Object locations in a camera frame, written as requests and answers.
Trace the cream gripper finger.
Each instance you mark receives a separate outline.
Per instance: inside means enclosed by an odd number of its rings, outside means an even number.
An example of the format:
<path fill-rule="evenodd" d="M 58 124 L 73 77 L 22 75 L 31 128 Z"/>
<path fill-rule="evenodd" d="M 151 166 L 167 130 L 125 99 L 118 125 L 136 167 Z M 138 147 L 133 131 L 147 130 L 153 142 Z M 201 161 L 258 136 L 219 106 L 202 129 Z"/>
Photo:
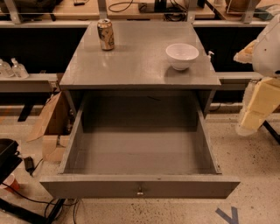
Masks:
<path fill-rule="evenodd" d="M 280 80 L 266 77 L 252 80 L 246 87 L 235 130 L 240 136 L 256 133 L 266 118 L 280 105 Z"/>
<path fill-rule="evenodd" d="M 234 61 L 242 64 L 251 64 L 255 51 L 256 40 L 251 41 L 234 56 Z"/>

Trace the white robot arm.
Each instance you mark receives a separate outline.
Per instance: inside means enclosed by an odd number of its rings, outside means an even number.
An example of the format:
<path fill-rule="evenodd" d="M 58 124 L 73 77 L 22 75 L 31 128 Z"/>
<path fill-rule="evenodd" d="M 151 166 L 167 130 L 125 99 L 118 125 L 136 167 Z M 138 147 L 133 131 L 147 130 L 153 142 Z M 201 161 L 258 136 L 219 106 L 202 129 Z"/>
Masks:
<path fill-rule="evenodd" d="M 262 76 L 246 87 L 235 128 L 240 136 L 249 136 L 280 105 L 280 15 L 275 15 L 258 37 L 234 56 L 234 61 L 251 64 Z"/>

